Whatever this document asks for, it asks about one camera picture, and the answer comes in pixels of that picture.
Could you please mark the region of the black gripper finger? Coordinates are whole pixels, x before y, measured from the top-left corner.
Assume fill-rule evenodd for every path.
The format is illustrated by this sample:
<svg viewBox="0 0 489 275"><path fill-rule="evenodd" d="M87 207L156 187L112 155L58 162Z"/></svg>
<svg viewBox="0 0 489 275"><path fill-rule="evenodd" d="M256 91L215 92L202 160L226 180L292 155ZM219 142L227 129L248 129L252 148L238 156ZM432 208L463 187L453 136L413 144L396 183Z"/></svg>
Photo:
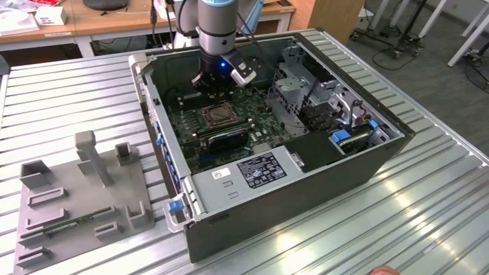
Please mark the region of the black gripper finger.
<svg viewBox="0 0 489 275"><path fill-rule="evenodd" d="M220 79L212 74L199 73L192 79L194 89L199 91L211 100L216 100L220 95L222 83Z"/></svg>
<svg viewBox="0 0 489 275"><path fill-rule="evenodd" d="M216 100L230 100L235 90L235 81L228 79L223 81L216 88Z"/></svg>

